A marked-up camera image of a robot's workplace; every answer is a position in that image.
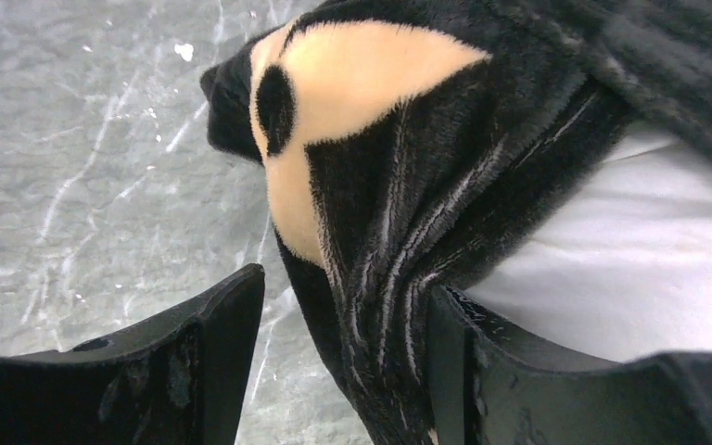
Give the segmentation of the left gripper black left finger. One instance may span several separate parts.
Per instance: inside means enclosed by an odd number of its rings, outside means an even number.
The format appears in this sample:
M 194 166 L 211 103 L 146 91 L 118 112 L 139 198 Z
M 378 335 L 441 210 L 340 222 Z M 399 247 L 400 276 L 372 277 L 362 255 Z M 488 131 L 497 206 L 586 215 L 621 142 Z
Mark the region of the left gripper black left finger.
M 231 444 L 261 322 L 250 264 L 60 352 L 0 356 L 0 444 Z

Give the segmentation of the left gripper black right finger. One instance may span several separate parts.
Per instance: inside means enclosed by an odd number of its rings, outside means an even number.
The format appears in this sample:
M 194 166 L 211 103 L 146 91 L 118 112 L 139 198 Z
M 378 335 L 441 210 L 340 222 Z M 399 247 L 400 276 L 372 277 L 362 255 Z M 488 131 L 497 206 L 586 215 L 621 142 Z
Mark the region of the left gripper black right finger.
M 434 289 L 427 372 L 442 444 L 712 444 L 712 353 L 615 363 Z

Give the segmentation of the white pillow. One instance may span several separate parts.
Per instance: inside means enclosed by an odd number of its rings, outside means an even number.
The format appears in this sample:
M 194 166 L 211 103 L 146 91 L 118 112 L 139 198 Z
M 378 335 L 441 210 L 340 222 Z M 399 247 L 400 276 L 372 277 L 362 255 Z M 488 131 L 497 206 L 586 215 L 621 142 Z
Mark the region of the white pillow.
M 712 165 L 671 133 L 630 126 L 468 295 L 537 336 L 613 362 L 712 350 Z

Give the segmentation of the black pillowcase with beige flowers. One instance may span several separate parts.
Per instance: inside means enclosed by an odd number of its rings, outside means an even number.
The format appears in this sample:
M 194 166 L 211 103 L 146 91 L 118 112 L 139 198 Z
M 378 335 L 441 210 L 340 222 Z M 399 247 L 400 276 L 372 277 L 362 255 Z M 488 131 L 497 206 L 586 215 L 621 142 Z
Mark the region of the black pillowcase with beige flowers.
M 513 323 L 469 288 L 636 123 L 712 165 L 712 1 L 326 1 L 200 88 L 210 144 L 263 168 L 305 323 L 371 441 L 442 444 L 432 292 Z

